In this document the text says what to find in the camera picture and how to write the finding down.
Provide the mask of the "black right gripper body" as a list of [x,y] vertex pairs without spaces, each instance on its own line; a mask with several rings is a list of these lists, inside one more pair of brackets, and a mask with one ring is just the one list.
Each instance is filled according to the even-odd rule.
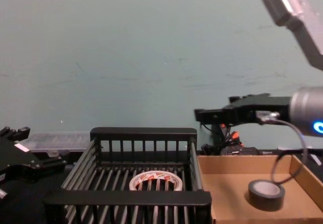
[[233,125],[260,123],[259,118],[270,113],[276,113],[278,120],[289,122],[290,100],[290,96],[270,96],[259,105],[233,106],[237,114],[237,122]]

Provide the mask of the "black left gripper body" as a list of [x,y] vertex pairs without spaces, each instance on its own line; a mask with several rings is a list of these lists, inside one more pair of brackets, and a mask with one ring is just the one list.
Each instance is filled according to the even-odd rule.
[[41,178],[42,163],[26,147],[1,137],[1,183],[20,180],[36,182]]

